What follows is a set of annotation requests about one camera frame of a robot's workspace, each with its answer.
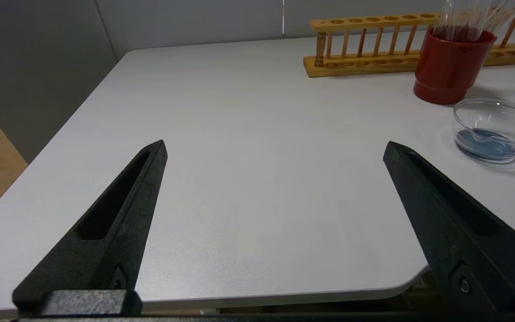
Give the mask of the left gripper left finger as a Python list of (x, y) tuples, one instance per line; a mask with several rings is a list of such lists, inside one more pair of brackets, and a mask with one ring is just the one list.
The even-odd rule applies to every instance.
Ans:
[(168, 154), (142, 148), (13, 291), (20, 316), (139, 316), (137, 283)]

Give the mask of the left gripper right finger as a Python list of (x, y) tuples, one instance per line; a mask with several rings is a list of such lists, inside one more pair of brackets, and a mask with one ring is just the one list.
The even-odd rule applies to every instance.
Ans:
[(515, 312), (515, 230), (413, 149), (383, 161), (433, 277), (461, 310)]

